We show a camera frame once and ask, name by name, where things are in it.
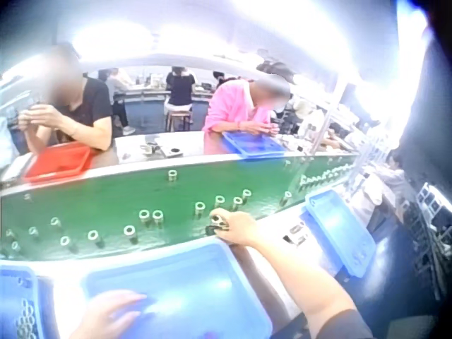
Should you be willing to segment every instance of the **blue plastic bin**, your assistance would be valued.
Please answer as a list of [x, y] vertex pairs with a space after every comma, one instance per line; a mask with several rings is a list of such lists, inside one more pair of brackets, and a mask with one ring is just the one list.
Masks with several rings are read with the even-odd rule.
[[36, 275], [29, 268], [0, 266], [0, 338], [28, 338], [25, 332], [44, 338], [38, 294]]
[[244, 132], [223, 133], [226, 146], [245, 158], [283, 157], [286, 149], [269, 136]]
[[334, 190], [308, 194], [306, 202], [348, 273], [362, 278], [376, 250], [370, 233]]
[[148, 296], [122, 338], [269, 338], [272, 325], [229, 247], [209, 237], [149, 261], [90, 273], [87, 298], [116, 289]]

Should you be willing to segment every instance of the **floor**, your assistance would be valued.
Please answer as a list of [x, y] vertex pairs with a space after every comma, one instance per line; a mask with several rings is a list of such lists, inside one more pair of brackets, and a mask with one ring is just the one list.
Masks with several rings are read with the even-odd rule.
[[[373, 234], [377, 244], [374, 262], [362, 279], [350, 278], [343, 287], [352, 296], [374, 337], [385, 339], [391, 321], [409, 316], [433, 314], [439, 310], [428, 279], [413, 269], [415, 252], [409, 232], [394, 219], [387, 220]], [[293, 338], [305, 324], [295, 319], [274, 339]]]

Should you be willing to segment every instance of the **chair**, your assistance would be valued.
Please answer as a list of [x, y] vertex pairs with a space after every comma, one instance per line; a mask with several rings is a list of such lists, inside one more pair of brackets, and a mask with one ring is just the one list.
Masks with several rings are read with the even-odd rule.
[[165, 131], [174, 132], [174, 120], [182, 120], [182, 131], [190, 131], [190, 118], [191, 113], [189, 111], [168, 111]]

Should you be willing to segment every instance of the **green conveyor belt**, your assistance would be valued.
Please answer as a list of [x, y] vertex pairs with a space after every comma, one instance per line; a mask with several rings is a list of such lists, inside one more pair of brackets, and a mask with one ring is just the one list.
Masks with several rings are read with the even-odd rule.
[[[1, 200], [2, 247], [12, 259], [47, 261], [105, 256], [187, 242], [205, 236], [215, 196], [224, 196], [223, 207], [230, 209], [232, 199], [242, 197], [242, 191], [249, 189], [252, 197], [240, 210], [262, 218], [304, 200], [309, 190], [299, 191], [302, 174], [322, 175], [326, 170], [351, 164], [354, 158], [353, 155], [316, 156], [309, 161], [309, 157], [286, 157], [182, 165], [84, 179], [7, 195]], [[175, 182], [168, 181], [168, 170], [177, 170]], [[285, 191], [292, 193], [292, 199], [282, 207], [280, 200]], [[30, 199], [25, 199], [26, 194], [30, 194]], [[194, 216], [197, 201], [206, 205], [200, 218]], [[143, 225], [138, 217], [142, 209], [151, 213], [163, 211], [161, 227]], [[53, 217], [60, 219], [62, 231], [50, 225]], [[126, 225], [137, 229], [137, 244], [124, 236]], [[37, 239], [28, 234], [30, 227], [38, 229]], [[19, 253], [11, 249], [11, 238], [5, 237], [7, 229], [13, 231], [20, 244]], [[90, 230], [99, 232], [104, 248], [99, 249], [87, 240]], [[61, 247], [59, 240], [63, 235], [68, 235], [76, 245], [75, 254]]]

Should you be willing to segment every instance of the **red tray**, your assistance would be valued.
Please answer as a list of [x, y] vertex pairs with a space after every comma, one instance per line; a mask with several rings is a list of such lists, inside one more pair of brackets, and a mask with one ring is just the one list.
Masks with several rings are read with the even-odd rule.
[[23, 178], [35, 183], [74, 177], [88, 169], [91, 158], [91, 148], [81, 143], [48, 147], [37, 156]]

